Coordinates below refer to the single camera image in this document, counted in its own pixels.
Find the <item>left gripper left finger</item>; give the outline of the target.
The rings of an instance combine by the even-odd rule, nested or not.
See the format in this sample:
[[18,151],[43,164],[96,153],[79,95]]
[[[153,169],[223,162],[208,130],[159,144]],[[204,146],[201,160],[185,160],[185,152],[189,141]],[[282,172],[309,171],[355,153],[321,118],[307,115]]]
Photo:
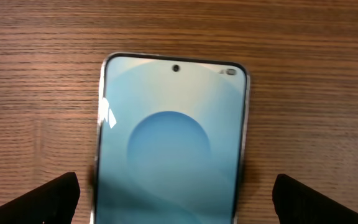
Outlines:
[[80,197],[74,172],[0,206],[0,224],[70,224]]

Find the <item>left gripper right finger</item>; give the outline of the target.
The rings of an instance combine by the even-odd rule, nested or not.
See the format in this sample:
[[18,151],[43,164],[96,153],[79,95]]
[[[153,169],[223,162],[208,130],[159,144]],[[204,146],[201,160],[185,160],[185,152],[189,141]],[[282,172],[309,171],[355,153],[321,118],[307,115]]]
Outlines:
[[358,213],[296,179],[278,174],[272,201],[280,224],[358,224]]

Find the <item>smartphone with teal screen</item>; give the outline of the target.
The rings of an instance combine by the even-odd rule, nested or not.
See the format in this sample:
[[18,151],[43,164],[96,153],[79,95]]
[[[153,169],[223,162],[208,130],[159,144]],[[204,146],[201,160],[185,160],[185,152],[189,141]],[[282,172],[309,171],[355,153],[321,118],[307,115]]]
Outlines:
[[98,94],[91,223],[237,223],[244,66],[117,52]]

